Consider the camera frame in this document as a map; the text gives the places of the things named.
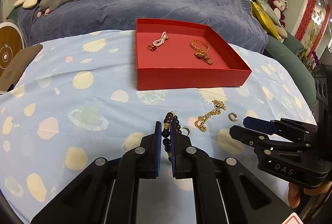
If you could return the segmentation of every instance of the red teddy bear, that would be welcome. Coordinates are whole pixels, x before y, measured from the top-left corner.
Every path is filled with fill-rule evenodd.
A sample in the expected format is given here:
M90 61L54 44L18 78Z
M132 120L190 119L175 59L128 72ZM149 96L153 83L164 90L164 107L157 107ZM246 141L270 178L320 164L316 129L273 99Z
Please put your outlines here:
M288 7L287 0L269 0L268 3L270 4L276 16L278 17L282 27L285 27L286 24L282 20L285 19L283 11L286 10L286 8Z

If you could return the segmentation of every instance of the yellow pillow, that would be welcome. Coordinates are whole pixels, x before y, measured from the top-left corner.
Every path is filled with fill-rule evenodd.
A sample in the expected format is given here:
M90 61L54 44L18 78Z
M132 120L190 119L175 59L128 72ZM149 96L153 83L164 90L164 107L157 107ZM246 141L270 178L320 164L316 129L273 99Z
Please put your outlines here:
M252 9L256 15L256 18L258 21L261 23L261 25L270 33L272 36L274 36L277 40L281 40L281 37L278 34L277 28L274 25L272 19L268 14L258 6L256 2L251 2L252 4Z

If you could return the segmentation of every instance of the jewelry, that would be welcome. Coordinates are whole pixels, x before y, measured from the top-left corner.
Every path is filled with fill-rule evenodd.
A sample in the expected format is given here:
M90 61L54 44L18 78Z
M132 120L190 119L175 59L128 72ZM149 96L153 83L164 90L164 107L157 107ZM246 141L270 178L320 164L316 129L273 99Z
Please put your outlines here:
M161 35L161 38L159 40L155 40L154 42L152 42L152 45L148 45L148 49L151 51L155 51L157 50L157 48L160 45L163 45L165 43L165 40L168 40L168 36L166 35L166 32L164 31Z
M195 122L195 127L199 128L201 132L206 132L206 127L204 123L211 117L211 115L217 115L221 113L221 109L226 110L225 104L219 100L213 100L213 104L215 105L214 110L208 112L206 115L200 115L198 120Z
M232 122L236 122L236 121L237 121L237 119L235 119L235 118L237 118L237 115L236 115L235 113L233 113L233 112L231 112L231 113L228 115L228 119L229 119L230 121L232 121Z
M191 134L191 130L190 130L190 128L188 128L188 127L184 126L184 127L183 127L183 129L186 129L186 130L188 130L188 135L187 135L187 136L189 137L189 136L190 136L190 134Z
M210 66L213 64L213 62L210 60L210 56L208 56L205 53L195 53L194 56L196 56L198 59L203 60L205 63L209 64Z
M165 139L163 139L163 145L165 146L165 151L168 154L169 161L172 161L171 140L168 138L171 134L169 131L171 121L175 122L177 134L178 135L182 134L178 117L173 112L167 113L167 115L165 116L165 119L164 119L164 130L162 131L161 135L165 138Z
M198 48L197 46L195 46L194 43L199 43L199 44L205 46L206 49L200 49L200 48ZM195 51L200 52L200 53L207 53L207 52L209 51L209 48L210 48L209 45L208 45L207 43L205 43L205 42L203 42L203 41L201 41L201 40L193 40L193 41L191 41L190 46L191 46L191 48L193 48Z

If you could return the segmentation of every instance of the gray-blue velvet blanket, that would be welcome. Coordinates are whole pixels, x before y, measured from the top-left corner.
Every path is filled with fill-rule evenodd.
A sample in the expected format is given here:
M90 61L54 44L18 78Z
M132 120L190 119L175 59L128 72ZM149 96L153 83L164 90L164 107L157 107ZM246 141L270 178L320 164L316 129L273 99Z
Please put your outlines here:
M26 46L98 30L135 29L136 18L207 24L227 42L259 53L268 42L248 0L75 0L41 18L37 9L19 11Z

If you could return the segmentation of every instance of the camera lens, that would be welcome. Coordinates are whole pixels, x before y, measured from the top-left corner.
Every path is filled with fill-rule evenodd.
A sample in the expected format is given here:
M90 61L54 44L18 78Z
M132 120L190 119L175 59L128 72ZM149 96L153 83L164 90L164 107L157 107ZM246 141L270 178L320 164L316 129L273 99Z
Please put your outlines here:
M323 97L326 99L326 85L325 85L325 83L323 83L323 86L322 86L322 94L323 94Z
M318 80L318 84L317 84L317 92L318 92L318 95L320 97L322 97L322 86L320 84L320 80Z

